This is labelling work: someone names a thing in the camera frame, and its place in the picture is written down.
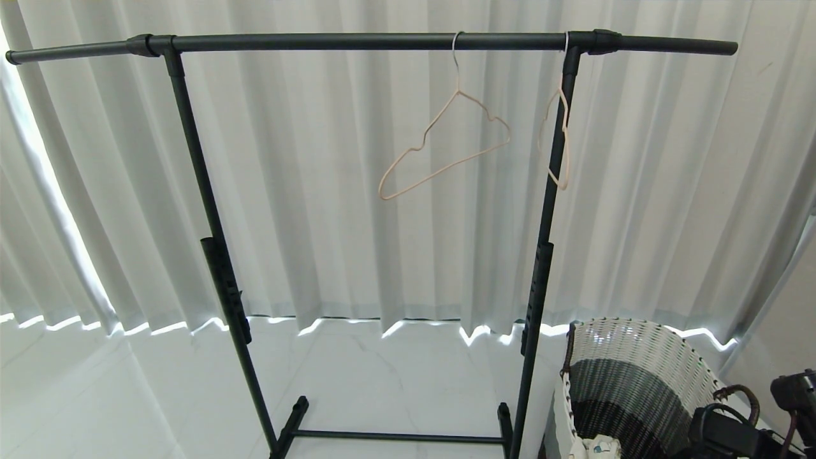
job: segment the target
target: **horizontal rod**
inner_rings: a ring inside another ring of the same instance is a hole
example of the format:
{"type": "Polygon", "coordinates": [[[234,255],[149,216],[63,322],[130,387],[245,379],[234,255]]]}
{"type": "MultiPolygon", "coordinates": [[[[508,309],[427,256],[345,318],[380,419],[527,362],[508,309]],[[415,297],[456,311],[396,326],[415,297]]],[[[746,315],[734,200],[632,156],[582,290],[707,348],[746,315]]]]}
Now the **horizontal rod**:
{"type": "MultiPolygon", "coordinates": [[[[569,32],[570,47],[590,54],[615,51],[657,51],[732,55],[737,43],[693,38],[630,37],[609,30],[569,32]]],[[[159,56],[177,52],[283,50],[449,50],[454,33],[255,33],[234,35],[140,35],[121,42],[9,51],[12,64],[78,57],[137,54],[159,56]]],[[[563,50],[566,33],[462,33],[457,50],[563,50]]]]}
{"type": "Polygon", "coordinates": [[[472,437],[462,435],[382,434],[375,432],[343,432],[339,430],[293,430],[294,437],[319,439],[396,440],[408,442],[502,444],[501,437],[472,437]]]}

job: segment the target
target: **black metal pole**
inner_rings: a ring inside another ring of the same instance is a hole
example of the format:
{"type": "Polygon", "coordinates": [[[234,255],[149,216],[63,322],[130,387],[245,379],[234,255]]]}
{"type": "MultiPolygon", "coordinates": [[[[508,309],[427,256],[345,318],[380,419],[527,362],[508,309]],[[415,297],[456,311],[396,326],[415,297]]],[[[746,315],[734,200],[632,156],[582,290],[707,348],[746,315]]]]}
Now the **black metal pole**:
{"type": "Polygon", "coordinates": [[[269,411],[264,402],[264,395],[261,392],[258,376],[252,365],[252,357],[247,343],[250,340],[249,326],[246,323],[246,316],[243,315],[243,308],[240,303],[240,292],[235,285],[232,264],[229,261],[227,242],[224,238],[224,228],[221,226],[221,219],[218,215],[218,207],[215,205],[215,195],[210,183],[210,175],[207,173],[206,161],[202,150],[201,140],[198,137],[195,117],[193,116],[193,106],[190,104],[190,95],[187,91],[187,82],[184,80],[184,66],[181,62],[181,55],[176,51],[167,50],[164,54],[167,63],[167,72],[173,84],[175,103],[179,108],[181,126],[184,129],[184,137],[187,140],[190,159],[193,161],[193,170],[198,181],[198,189],[204,202],[207,222],[210,224],[212,238],[202,240],[207,255],[207,262],[213,275],[215,289],[219,294],[221,308],[224,317],[229,325],[229,335],[233,339],[235,350],[238,354],[238,361],[244,373],[246,384],[249,386],[252,403],[258,413],[261,428],[264,431],[267,445],[271,452],[277,451],[277,438],[269,418],[269,411]]]}
{"type": "MultiPolygon", "coordinates": [[[[14,65],[44,60],[137,54],[158,57],[165,51],[274,50],[449,50],[454,33],[253,33],[235,35],[137,35],[121,42],[91,43],[26,51],[9,51],[14,65]]],[[[570,44],[589,54],[615,51],[681,52],[730,56],[737,43],[696,38],[632,37],[610,30],[570,32],[570,44]]],[[[463,33],[457,50],[564,49],[564,33],[463,33]]]]}
{"type": "MultiPolygon", "coordinates": [[[[571,47],[564,58],[561,89],[564,92],[567,104],[572,104],[572,93],[575,88],[575,76],[578,74],[578,64],[583,49],[571,47]]],[[[552,149],[550,150],[550,171],[556,177],[561,170],[561,158],[564,153],[564,132],[561,124],[564,122],[564,103],[558,102],[555,133],[552,135],[552,149]]],[[[547,180],[544,191],[544,205],[541,211],[541,226],[539,227],[539,241],[535,248],[535,262],[533,266],[533,282],[530,286],[530,299],[527,304],[527,318],[522,338],[522,354],[524,365],[521,369],[521,385],[518,390],[518,405],[516,406],[516,422],[513,424],[512,446],[510,459],[518,459],[521,453],[521,436],[524,434],[524,422],[527,417],[527,404],[530,401],[530,387],[533,383],[535,368],[535,353],[539,347],[539,333],[541,318],[544,310],[544,296],[547,293],[547,281],[552,264],[552,244],[549,242],[552,228],[552,214],[556,207],[558,188],[554,181],[547,180]]]]}
{"type": "Polygon", "coordinates": [[[384,434],[378,432],[344,432],[341,430],[294,430],[295,437],[321,439],[396,440],[436,443],[502,444],[501,437],[474,437],[467,435],[384,434]]]}

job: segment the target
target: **clothes hanger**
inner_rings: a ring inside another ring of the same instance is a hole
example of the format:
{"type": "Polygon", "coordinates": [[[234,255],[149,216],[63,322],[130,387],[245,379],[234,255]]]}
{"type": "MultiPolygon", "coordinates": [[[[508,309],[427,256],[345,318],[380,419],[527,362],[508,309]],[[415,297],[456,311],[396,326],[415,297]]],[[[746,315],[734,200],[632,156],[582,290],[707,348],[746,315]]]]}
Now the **clothes hanger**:
{"type": "MultiPolygon", "coordinates": [[[[565,35],[566,40],[564,42],[564,53],[570,49],[570,33],[566,32],[565,35]]],[[[570,135],[566,128],[566,120],[570,115],[570,104],[567,103],[566,95],[564,94],[564,74],[561,74],[561,76],[558,78],[558,89],[552,94],[550,101],[547,103],[547,109],[544,110],[544,118],[541,120],[541,125],[539,126],[539,135],[536,138],[536,145],[539,148],[539,153],[544,155],[544,152],[541,151],[541,132],[543,131],[544,123],[547,121],[547,117],[550,114],[550,106],[556,97],[559,97],[561,99],[561,103],[564,104],[564,121],[561,124],[561,132],[564,133],[564,157],[566,159],[566,165],[564,166],[564,179],[563,181],[559,181],[556,178],[556,175],[553,174],[550,169],[547,169],[547,172],[550,174],[550,178],[553,182],[555,182],[559,189],[566,189],[567,184],[570,183],[570,135]]]]}
{"type": "Polygon", "coordinates": [[[493,151],[495,149],[501,148],[501,147],[507,145],[508,143],[510,143],[510,137],[511,137],[510,126],[503,119],[501,119],[500,117],[491,115],[490,111],[487,109],[487,107],[485,107],[485,105],[480,100],[478,100],[476,97],[473,97],[473,96],[469,95],[468,93],[462,91],[462,88],[460,86],[459,62],[456,60],[456,38],[458,38],[459,35],[462,34],[462,33],[464,33],[464,32],[457,32],[456,35],[454,35],[454,41],[450,46],[451,53],[453,54],[453,57],[454,57],[454,65],[456,66],[456,91],[454,91],[454,94],[450,97],[450,99],[448,99],[448,101],[445,103],[445,106],[442,107],[442,110],[437,114],[437,116],[434,117],[434,119],[431,121],[430,124],[428,124],[428,127],[425,128],[425,132],[423,132],[423,134],[422,134],[422,144],[419,147],[411,147],[411,148],[403,151],[399,156],[397,156],[397,159],[393,163],[391,163],[391,166],[388,167],[388,170],[385,171],[385,174],[383,174],[382,180],[379,181],[379,188],[377,189],[377,192],[379,193],[379,197],[381,199],[383,199],[384,201],[388,201],[389,199],[393,199],[393,198],[399,196],[400,194],[403,194],[403,193],[405,193],[407,191],[410,191],[410,190],[416,188],[417,186],[422,185],[426,181],[431,180],[433,177],[438,176],[439,174],[443,173],[444,171],[450,169],[453,166],[456,166],[457,164],[464,163],[465,161],[473,159],[473,158],[475,158],[477,156],[481,156],[481,155],[483,155],[485,153],[489,153],[489,152],[491,152],[491,151],[493,151]],[[459,96],[462,96],[465,99],[471,100],[471,101],[475,102],[477,105],[479,105],[481,107],[481,109],[485,111],[485,114],[487,115],[487,121],[489,123],[492,123],[493,121],[499,121],[500,123],[502,123],[504,125],[504,127],[506,127],[507,130],[508,130],[508,138],[501,144],[494,145],[494,146],[490,147],[489,149],[483,149],[479,153],[472,154],[470,156],[467,156],[466,158],[460,159],[459,161],[454,161],[453,163],[450,163],[447,166],[444,166],[443,168],[439,169],[438,171],[434,172],[433,174],[423,178],[422,180],[414,183],[411,186],[408,186],[408,187],[406,187],[406,188],[404,188],[404,189],[402,189],[400,191],[397,191],[394,194],[390,194],[389,196],[383,196],[383,184],[385,184],[385,180],[388,179],[388,176],[391,174],[391,172],[393,172],[394,168],[397,167],[397,164],[399,164],[400,161],[402,161],[402,159],[408,153],[410,153],[412,151],[420,151],[421,149],[425,148],[425,143],[428,140],[428,133],[431,131],[431,129],[434,127],[434,125],[437,124],[437,122],[439,121],[439,118],[441,118],[442,115],[448,110],[448,108],[450,107],[450,104],[453,103],[454,99],[456,99],[459,96]]]}

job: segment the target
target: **woven basket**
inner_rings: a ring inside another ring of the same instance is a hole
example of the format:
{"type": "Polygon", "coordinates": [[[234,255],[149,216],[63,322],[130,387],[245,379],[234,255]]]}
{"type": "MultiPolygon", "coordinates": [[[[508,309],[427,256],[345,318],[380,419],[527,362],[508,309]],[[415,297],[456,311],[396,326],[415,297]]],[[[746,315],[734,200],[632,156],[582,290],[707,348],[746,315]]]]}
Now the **woven basket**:
{"type": "Polygon", "coordinates": [[[675,333],[657,323],[606,318],[570,325],[561,381],[563,398],[557,390],[555,404],[565,416],[556,419],[558,439],[609,435],[630,458],[670,457],[689,446],[694,410],[712,403],[721,387],[675,333]]]}

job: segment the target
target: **hanger hook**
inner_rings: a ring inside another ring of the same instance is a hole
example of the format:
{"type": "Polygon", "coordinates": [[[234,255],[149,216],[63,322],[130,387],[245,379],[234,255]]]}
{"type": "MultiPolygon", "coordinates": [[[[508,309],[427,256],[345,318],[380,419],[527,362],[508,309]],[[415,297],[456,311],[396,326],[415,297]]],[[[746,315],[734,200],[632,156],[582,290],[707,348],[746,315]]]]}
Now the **hanger hook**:
{"type": "Polygon", "coordinates": [[[454,65],[456,66],[456,82],[459,81],[459,61],[456,60],[456,38],[459,38],[459,35],[462,33],[464,33],[463,30],[457,32],[456,35],[454,35],[454,41],[450,44],[450,52],[454,55],[454,65]]]}

